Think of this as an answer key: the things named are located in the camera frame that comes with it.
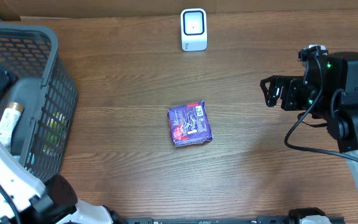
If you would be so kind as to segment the white barcode scanner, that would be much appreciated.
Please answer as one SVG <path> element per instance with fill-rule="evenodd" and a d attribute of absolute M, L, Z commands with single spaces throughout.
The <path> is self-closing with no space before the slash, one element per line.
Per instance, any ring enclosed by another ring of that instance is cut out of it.
<path fill-rule="evenodd" d="M 206 50 L 208 46 L 207 15 L 202 8 L 184 9 L 180 14 L 181 47 L 185 52 Z"/>

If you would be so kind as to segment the purple square packet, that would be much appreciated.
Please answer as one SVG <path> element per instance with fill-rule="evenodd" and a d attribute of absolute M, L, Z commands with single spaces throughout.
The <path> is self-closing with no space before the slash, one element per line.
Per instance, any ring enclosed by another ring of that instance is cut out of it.
<path fill-rule="evenodd" d="M 169 108 L 167 117 L 175 147 L 204 144 L 213 140 L 203 100 Z"/>

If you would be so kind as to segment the grey plastic mesh basket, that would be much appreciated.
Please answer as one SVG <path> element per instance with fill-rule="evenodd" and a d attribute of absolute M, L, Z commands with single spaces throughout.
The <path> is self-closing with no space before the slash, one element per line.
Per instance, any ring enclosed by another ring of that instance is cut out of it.
<path fill-rule="evenodd" d="M 12 134 L 11 154 L 46 181 L 60 172 L 78 102 L 54 31 L 0 23 L 0 71 L 17 79 L 0 99 L 0 114 L 10 102 L 24 107 Z"/>

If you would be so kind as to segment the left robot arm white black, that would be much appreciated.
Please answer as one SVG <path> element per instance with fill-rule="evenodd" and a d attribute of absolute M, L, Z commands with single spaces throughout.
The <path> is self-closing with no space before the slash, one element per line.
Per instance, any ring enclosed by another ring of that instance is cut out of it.
<path fill-rule="evenodd" d="M 124 223 L 113 210 L 78 199 L 57 174 L 43 183 L 0 142 L 0 223 Z"/>

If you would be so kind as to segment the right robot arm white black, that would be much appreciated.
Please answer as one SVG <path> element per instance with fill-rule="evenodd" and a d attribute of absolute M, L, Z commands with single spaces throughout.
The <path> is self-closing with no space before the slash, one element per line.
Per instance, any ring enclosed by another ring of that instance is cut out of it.
<path fill-rule="evenodd" d="M 358 191 L 358 52 L 330 53 L 323 45 L 309 45 L 298 51 L 298 60 L 305 68 L 302 76 L 273 75 L 261 80 L 265 103 L 274 107 L 281 100 L 283 110 L 299 111 L 285 145 L 345 159 Z M 308 115 L 324 121 L 322 126 L 337 141 L 337 151 L 289 142 Z"/>

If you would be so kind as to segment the white tube gold cap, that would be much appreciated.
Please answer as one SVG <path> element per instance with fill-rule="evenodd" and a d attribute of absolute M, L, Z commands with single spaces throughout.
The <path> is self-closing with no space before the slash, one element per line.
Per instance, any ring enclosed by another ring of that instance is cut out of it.
<path fill-rule="evenodd" d="M 12 135 L 24 107 L 14 101 L 7 105 L 0 120 L 0 142 L 11 152 Z"/>

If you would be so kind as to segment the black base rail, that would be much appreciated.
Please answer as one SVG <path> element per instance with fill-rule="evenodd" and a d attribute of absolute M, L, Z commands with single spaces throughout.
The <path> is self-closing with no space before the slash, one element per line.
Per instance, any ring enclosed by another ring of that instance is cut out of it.
<path fill-rule="evenodd" d="M 123 218 L 112 211 L 113 223 L 118 224 L 346 224 L 344 217 L 328 217 L 317 207 L 296 208 L 287 215 L 260 215 L 256 218 L 194 218 L 194 219 L 156 219 Z"/>

